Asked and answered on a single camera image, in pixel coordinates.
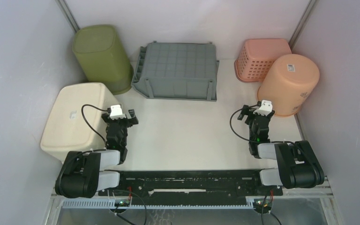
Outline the green perforated waste bin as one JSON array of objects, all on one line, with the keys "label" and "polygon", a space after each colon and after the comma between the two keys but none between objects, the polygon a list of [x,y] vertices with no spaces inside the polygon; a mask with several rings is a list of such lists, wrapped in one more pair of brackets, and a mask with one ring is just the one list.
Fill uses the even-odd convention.
[{"label": "green perforated waste bin", "polygon": [[133,67],[114,26],[81,28],[74,36],[72,52],[89,82],[103,83],[114,95],[131,89]]}]

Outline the orange plastic bucket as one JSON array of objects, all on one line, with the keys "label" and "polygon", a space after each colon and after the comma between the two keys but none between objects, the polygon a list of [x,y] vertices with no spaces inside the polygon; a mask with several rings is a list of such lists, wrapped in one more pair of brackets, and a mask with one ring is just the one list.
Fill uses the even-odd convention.
[{"label": "orange plastic bucket", "polygon": [[301,109],[319,78],[319,68],[309,58],[283,55],[269,69],[257,91],[257,99],[271,101],[276,116],[292,116]]}]

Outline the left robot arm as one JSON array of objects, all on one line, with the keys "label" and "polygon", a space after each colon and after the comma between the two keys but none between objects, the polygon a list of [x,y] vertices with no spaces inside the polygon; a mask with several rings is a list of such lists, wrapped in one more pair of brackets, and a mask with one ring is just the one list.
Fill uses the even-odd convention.
[{"label": "left robot arm", "polygon": [[106,146],[99,150],[68,152],[55,182],[56,194],[66,198],[91,198],[107,188],[116,195],[126,193],[128,183],[120,178],[120,172],[109,167],[126,160],[128,128],[139,121],[133,109],[123,118],[104,113],[102,119],[107,123]]}]

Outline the pink perforated plastic basket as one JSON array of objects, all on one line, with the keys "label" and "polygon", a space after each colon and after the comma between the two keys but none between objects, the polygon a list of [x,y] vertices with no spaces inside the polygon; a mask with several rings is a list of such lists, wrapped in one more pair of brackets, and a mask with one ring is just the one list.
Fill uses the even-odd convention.
[{"label": "pink perforated plastic basket", "polygon": [[276,59],[291,53],[285,39],[248,39],[234,63],[236,77],[245,83],[261,82]]}]

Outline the cream perforated plastic basket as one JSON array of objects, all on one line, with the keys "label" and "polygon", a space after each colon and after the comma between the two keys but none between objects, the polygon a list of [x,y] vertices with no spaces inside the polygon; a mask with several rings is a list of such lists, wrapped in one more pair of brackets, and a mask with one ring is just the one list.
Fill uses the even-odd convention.
[{"label": "cream perforated plastic basket", "polygon": [[107,124],[101,115],[116,104],[118,100],[102,83],[64,87],[46,122],[41,149],[61,162],[69,151],[103,149]]}]

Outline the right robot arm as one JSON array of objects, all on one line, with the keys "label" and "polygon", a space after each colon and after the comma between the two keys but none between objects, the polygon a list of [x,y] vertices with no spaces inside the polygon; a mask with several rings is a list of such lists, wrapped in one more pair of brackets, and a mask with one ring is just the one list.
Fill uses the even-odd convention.
[{"label": "right robot arm", "polygon": [[314,188],[324,183],[324,171],[308,141],[272,141],[269,139],[269,123],[274,115],[270,104],[258,102],[244,105],[237,110],[238,120],[244,120],[249,128],[250,154],[257,159],[271,159],[276,168],[262,169],[259,178],[252,182],[258,195],[266,194],[271,186],[292,188]]}]

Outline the grey plastic storage bin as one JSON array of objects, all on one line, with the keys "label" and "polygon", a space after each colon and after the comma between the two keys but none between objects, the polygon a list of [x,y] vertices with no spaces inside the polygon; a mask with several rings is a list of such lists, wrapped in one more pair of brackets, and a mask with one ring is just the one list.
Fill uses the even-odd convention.
[{"label": "grey plastic storage bin", "polygon": [[141,47],[132,87],[146,98],[217,100],[219,60],[212,43],[158,43]]}]

